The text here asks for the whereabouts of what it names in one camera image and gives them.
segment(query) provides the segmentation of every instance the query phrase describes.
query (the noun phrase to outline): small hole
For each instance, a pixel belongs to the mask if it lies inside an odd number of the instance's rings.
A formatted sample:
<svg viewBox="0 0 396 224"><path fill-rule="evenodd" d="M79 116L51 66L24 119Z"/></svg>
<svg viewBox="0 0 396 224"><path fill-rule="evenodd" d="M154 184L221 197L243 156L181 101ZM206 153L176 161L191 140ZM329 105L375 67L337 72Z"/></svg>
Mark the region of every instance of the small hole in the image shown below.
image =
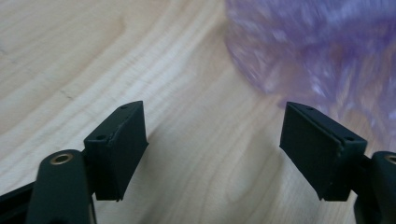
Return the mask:
<svg viewBox="0 0 396 224"><path fill-rule="evenodd" d="M389 162L391 162L391 163L393 163L393 164L396 165L396 156L387 155L387 156L385 156L385 158L386 158Z"/></svg>
<svg viewBox="0 0 396 224"><path fill-rule="evenodd" d="M55 158L55 161L56 162L64 162L64 161L67 161L68 159L69 159L69 156L61 155L61 156Z"/></svg>
<svg viewBox="0 0 396 224"><path fill-rule="evenodd" d="M105 135L98 135L98 136L96 136L96 140L103 140L103 139L105 139L106 138L106 136Z"/></svg>
<svg viewBox="0 0 396 224"><path fill-rule="evenodd" d="M53 157L50 160L50 163L52 165L60 165L60 164L64 164L67 163L68 161L71 161L73 159L73 155L70 153L65 153L65 154L60 154L57 155L55 157Z"/></svg>

